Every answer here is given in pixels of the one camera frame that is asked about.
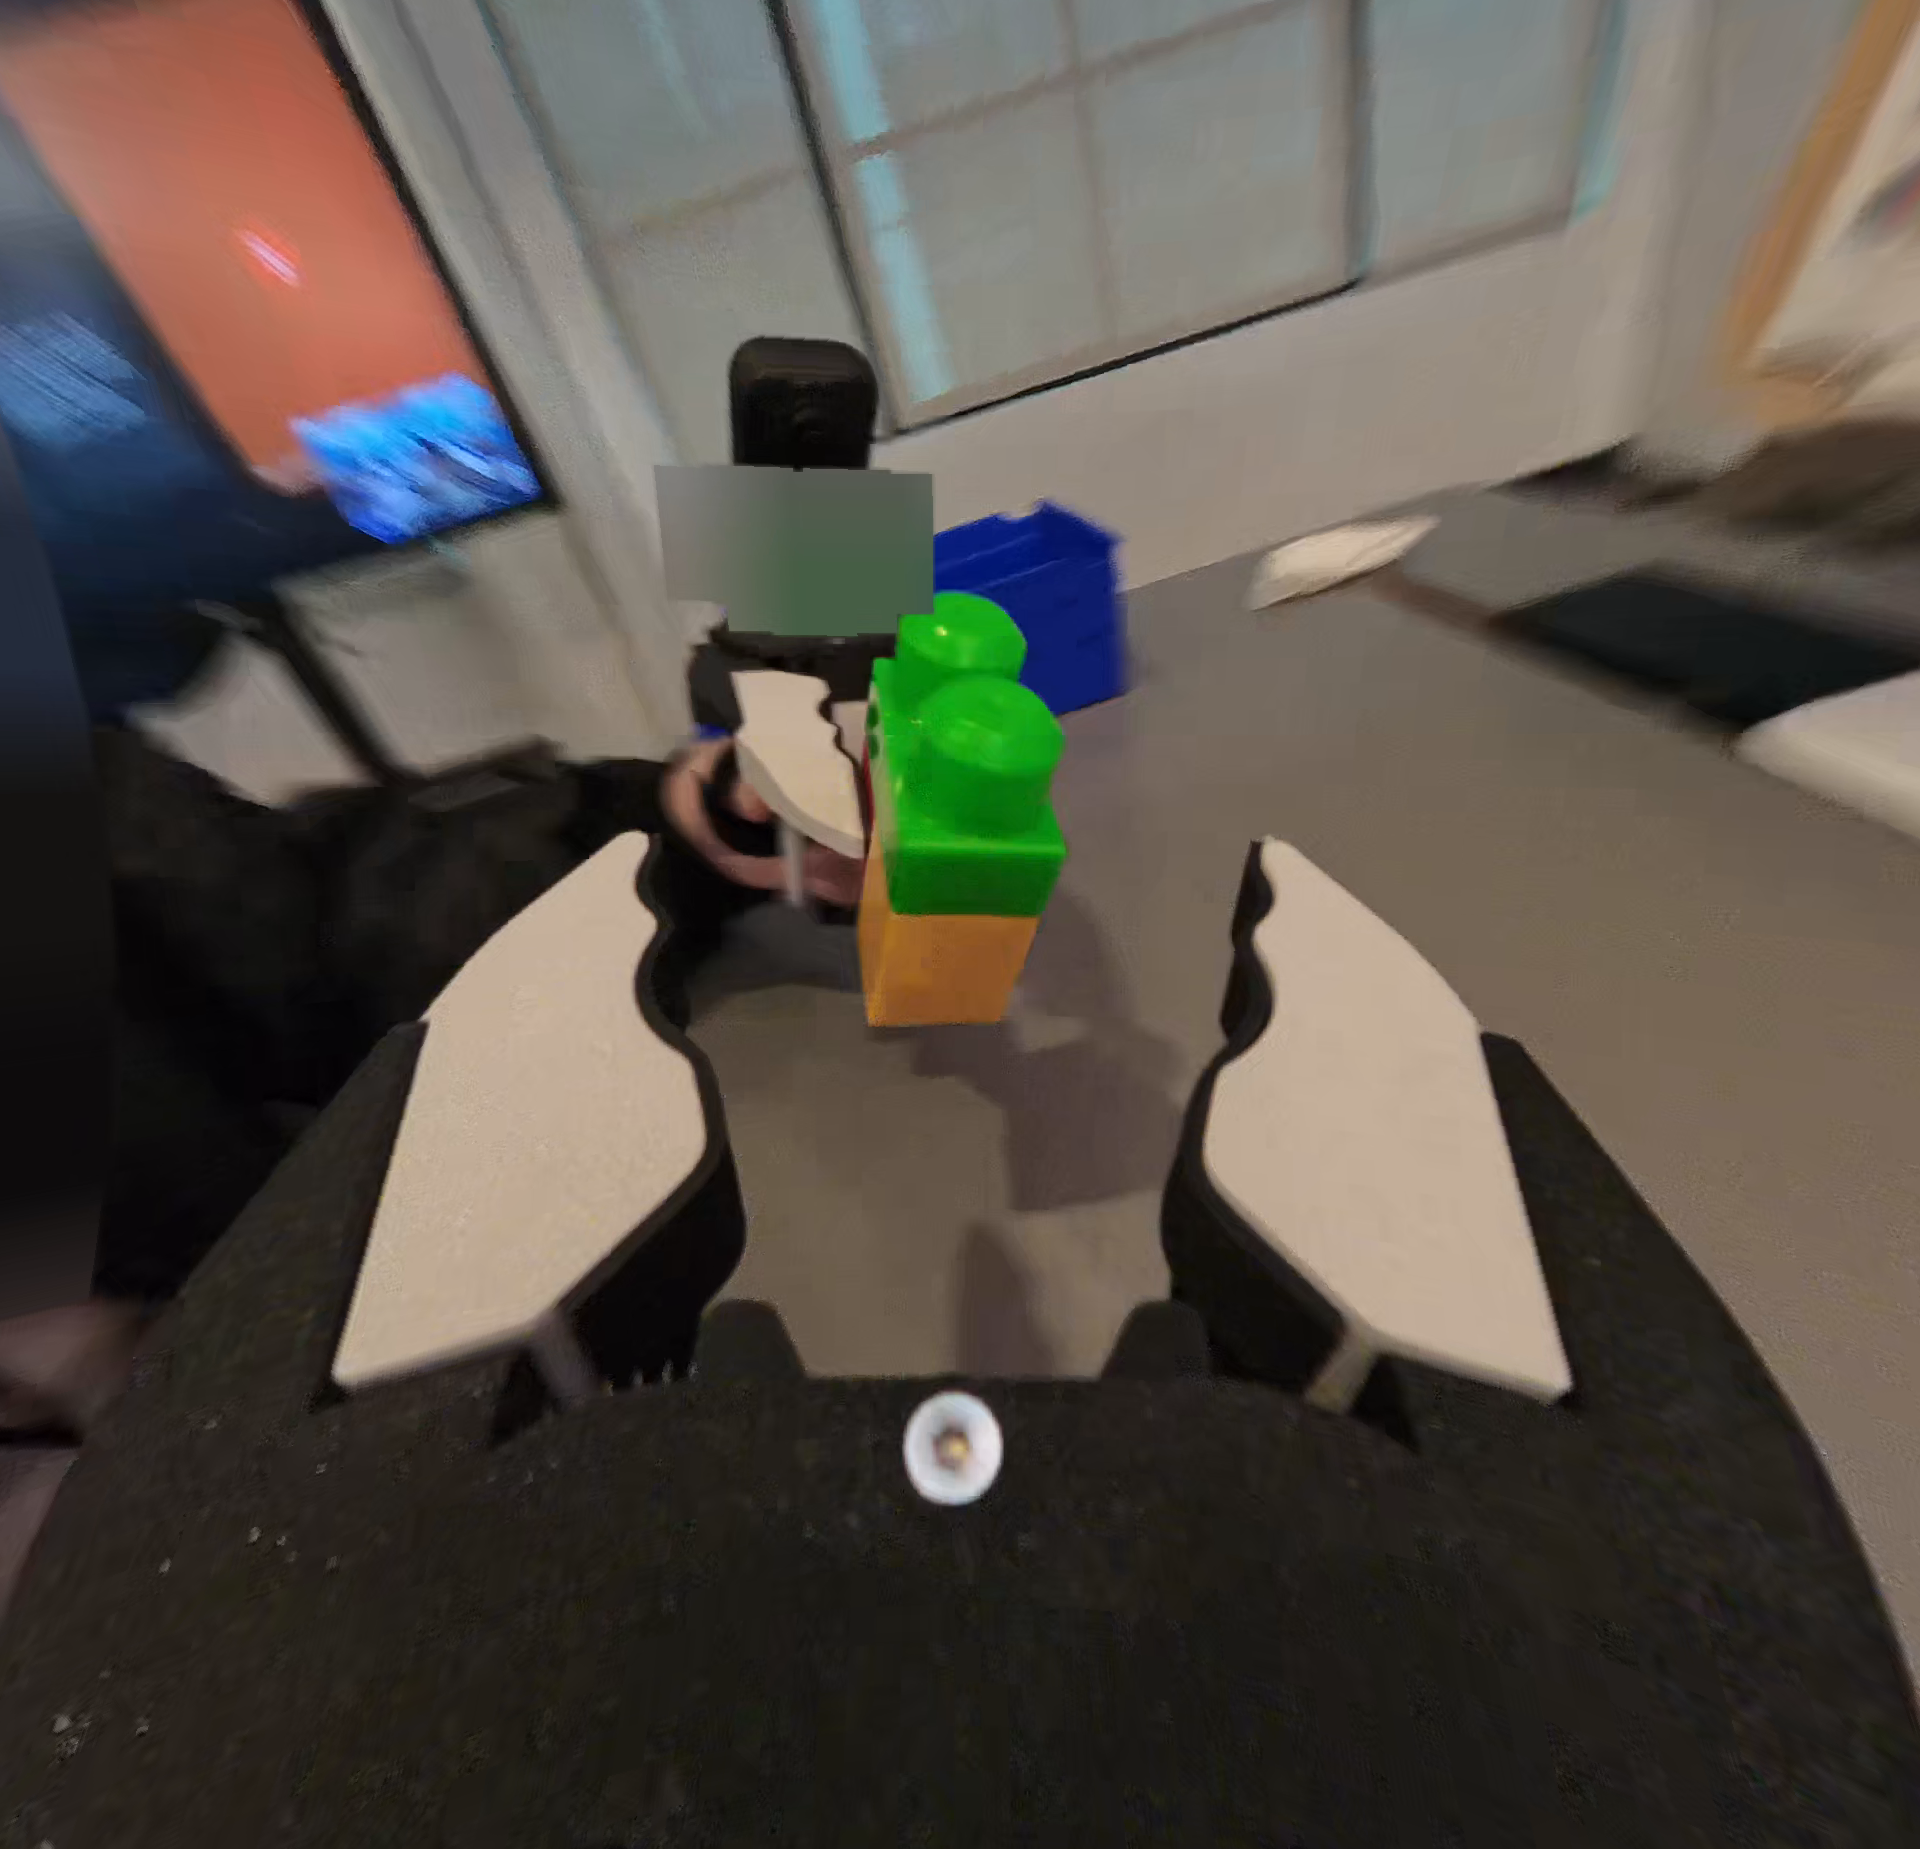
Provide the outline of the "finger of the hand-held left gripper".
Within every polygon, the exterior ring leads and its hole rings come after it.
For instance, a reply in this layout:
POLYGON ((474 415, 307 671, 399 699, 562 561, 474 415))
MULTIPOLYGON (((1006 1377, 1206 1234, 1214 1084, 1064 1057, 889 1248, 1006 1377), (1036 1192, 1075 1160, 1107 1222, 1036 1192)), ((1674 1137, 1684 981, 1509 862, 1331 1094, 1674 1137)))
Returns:
POLYGON ((740 668, 732 685, 742 779, 771 807, 781 838, 863 849, 861 769, 842 742, 831 686, 789 668, 740 668))

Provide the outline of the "white cloth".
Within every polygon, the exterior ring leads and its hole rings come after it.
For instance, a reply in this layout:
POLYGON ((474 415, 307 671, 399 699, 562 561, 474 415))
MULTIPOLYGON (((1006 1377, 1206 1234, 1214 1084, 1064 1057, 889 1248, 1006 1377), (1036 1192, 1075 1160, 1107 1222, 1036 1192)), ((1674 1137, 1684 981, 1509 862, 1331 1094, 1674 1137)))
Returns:
POLYGON ((1311 598, 1406 561, 1438 528, 1438 516, 1351 522, 1266 549, 1244 594, 1249 612, 1311 598))

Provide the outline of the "dark tablet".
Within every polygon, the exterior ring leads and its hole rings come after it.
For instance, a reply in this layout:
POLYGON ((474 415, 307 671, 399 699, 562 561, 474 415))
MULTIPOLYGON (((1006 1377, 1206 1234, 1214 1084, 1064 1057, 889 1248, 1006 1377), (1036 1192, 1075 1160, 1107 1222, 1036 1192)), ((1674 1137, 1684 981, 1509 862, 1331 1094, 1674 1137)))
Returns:
POLYGON ((1494 630, 1729 732, 1918 668, 1914 636, 1692 581, 1674 566, 1538 597, 1495 613, 1494 630))

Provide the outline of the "computer monitor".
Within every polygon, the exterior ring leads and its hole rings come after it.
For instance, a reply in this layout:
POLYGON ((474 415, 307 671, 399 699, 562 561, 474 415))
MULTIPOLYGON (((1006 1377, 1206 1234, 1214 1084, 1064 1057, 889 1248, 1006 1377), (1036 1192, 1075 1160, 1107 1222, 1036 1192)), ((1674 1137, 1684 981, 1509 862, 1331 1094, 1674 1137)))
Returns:
POLYGON ((549 506, 317 0, 3 0, 5 449, 73 637, 549 506))

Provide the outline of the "black metal table frame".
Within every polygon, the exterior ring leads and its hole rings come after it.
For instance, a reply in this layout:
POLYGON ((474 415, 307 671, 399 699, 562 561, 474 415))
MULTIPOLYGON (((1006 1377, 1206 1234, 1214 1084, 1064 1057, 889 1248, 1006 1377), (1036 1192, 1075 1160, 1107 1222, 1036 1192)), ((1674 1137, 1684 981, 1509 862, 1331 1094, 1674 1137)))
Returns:
POLYGON ((415 772, 384 742, 349 686, 341 685, 287 597, 278 589, 257 591, 238 603, 199 597, 195 609, 225 634, 243 636, 273 655, 307 709, 364 779, 386 790, 399 790, 415 779, 415 772))

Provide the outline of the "blue storage bin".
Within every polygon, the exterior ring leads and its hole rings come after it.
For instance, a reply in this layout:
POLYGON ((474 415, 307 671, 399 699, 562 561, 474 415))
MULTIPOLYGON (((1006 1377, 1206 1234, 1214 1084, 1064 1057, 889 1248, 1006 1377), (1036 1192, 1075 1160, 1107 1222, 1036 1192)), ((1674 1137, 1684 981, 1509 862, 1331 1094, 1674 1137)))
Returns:
POLYGON ((1062 504, 978 516, 934 537, 934 586, 995 603, 1027 641, 1022 681, 1056 714, 1130 685, 1120 538, 1062 504))

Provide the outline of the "instruction sheet board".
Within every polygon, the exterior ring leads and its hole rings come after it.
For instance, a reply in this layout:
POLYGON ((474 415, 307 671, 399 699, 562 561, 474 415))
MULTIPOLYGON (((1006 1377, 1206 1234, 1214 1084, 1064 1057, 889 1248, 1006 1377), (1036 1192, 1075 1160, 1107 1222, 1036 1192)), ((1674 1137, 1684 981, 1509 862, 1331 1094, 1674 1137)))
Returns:
POLYGON ((1868 0, 1854 42, 1757 233, 1727 366, 1757 428, 1916 417, 1916 0, 1868 0))

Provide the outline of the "green mega block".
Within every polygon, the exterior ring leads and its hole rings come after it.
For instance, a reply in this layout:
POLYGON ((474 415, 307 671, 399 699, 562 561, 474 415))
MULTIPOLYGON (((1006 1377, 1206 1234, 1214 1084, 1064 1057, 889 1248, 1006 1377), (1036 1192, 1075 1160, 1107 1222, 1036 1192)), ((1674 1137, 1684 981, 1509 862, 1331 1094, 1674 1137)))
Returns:
POLYGON ((1022 681, 1027 637, 993 600, 942 589, 872 667, 869 849, 889 908, 1040 917, 1069 845, 1053 806, 1064 725, 1022 681))

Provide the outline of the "person's left hand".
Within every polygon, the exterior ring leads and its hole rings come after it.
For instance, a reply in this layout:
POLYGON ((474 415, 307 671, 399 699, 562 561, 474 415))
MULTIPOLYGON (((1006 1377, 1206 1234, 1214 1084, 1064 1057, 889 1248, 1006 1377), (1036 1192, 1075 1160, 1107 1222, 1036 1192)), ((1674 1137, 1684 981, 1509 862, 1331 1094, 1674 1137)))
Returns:
POLYGON ((662 769, 660 806, 677 843, 751 898, 787 898, 775 812, 745 782, 733 734, 688 744, 662 769))

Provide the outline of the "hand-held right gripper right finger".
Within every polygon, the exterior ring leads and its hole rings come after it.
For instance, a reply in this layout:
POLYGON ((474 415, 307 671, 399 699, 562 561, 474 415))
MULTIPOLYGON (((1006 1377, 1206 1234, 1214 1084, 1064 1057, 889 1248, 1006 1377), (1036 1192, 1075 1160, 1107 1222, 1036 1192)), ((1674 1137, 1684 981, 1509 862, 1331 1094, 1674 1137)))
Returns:
POLYGON ((1221 1045, 1164 1182, 1172 1299, 1212 1369, 1354 1406, 1385 1365, 1574 1386, 1483 1029, 1282 838, 1244 856, 1221 1045))

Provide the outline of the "yellow mega block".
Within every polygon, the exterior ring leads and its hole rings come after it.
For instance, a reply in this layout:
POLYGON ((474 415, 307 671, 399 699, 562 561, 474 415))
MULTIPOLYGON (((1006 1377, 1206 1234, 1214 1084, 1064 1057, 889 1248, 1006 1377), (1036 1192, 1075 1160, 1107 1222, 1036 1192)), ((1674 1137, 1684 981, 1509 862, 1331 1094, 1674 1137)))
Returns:
POLYGON ((995 1025, 1040 931, 1040 917, 900 913, 885 866, 869 856, 857 946, 861 1001, 872 1027, 995 1025))

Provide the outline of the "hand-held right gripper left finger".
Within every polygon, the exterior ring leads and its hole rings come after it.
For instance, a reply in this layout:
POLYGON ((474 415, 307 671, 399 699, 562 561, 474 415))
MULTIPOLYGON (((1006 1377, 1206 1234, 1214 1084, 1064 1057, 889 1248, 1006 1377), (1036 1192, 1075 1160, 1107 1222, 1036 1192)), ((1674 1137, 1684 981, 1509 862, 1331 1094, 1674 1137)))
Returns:
POLYGON ((526 905, 420 1019, 332 1381, 526 1356, 555 1396, 678 1377, 745 1252, 650 835, 526 905))

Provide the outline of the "glass window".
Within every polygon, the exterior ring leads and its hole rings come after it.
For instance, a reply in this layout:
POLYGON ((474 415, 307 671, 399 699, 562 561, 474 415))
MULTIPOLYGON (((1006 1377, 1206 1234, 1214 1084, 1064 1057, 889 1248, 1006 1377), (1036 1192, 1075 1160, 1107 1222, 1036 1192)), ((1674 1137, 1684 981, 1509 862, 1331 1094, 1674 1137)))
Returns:
POLYGON ((915 428, 1563 224, 1618 0, 480 0, 659 414, 915 428))

